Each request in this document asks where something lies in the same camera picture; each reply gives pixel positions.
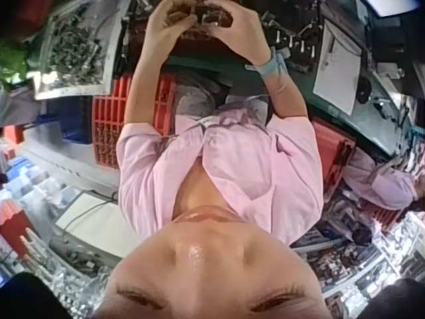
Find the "eyelash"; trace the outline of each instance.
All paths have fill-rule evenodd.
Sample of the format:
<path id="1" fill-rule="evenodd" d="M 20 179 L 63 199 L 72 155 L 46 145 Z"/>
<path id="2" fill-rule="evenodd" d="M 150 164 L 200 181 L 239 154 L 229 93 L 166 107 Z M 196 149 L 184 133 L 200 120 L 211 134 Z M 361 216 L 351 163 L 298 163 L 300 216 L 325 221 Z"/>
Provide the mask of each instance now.
<path id="1" fill-rule="evenodd" d="M 277 306 L 291 301 L 295 298 L 305 298 L 305 288 L 303 286 L 292 285 L 291 288 L 281 291 L 278 295 L 272 298 L 267 298 L 257 306 L 251 308 L 253 312 L 264 312 L 273 309 Z"/>
<path id="2" fill-rule="evenodd" d="M 122 296 L 126 296 L 127 298 L 133 300 L 134 302 L 137 302 L 137 303 L 142 304 L 144 306 L 150 306 L 154 310 L 162 310 L 163 309 L 163 307 L 161 305 L 159 305 L 158 303 L 144 297 L 144 295 L 142 293 L 140 293 L 140 291 L 138 291 L 138 290 L 118 286 L 117 289 L 116 289 L 116 293 L 120 294 Z"/>

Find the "forearm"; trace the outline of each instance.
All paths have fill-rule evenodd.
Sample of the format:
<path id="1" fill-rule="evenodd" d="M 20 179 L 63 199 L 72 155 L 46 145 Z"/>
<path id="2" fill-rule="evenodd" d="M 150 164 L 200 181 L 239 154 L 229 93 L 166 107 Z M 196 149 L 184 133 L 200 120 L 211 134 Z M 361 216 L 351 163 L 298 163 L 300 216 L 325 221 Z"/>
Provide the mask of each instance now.
<path id="1" fill-rule="evenodd" d="M 155 95 L 161 72 L 161 64 L 140 58 L 133 80 L 124 114 L 124 123 L 153 123 L 155 111 Z"/>
<path id="2" fill-rule="evenodd" d="M 275 72 L 263 76 L 263 81 L 272 98 L 274 111 L 278 117 L 308 116 L 303 96 L 289 75 Z"/>

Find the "green work surface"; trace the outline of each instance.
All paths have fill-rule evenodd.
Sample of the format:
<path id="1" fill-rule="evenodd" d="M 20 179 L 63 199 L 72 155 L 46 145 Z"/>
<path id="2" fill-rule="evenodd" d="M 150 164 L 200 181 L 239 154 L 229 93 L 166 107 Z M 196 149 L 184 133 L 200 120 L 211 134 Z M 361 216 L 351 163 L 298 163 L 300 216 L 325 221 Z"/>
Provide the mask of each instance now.
<path id="1" fill-rule="evenodd" d="M 237 56 L 223 59 L 215 56 L 185 55 L 183 57 L 172 55 L 167 64 L 215 71 L 233 78 L 252 79 L 253 81 L 261 80 L 256 71 L 246 70 L 245 61 Z M 379 97 L 390 100 L 386 90 L 371 73 L 362 69 L 361 74 L 372 82 L 373 98 Z M 400 150 L 406 148 L 405 136 L 410 128 L 409 119 L 405 121 L 402 129 L 397 128 L 397 124 L 381 117 L 379 112 L 373 107 L 372 102 L 361 105 L 357 101 L 355 101 L 353 112 L 348 115 L 313 93 L 315 72 L 302 74 L 290 71 L 290 75 L 303 94 L 305 101 L 309 104 L 310 116 L 323 118 L 337 127 L 347 130 L 356 139 L 367 139 L 378 146 L 384 155 L 392 156 L 396 153 L 397 148 Z M 385 110 L 386 113 L 398 118 L 398 110 L 394 104 L 386 107 L 388 107 L 388 110 Z"/>

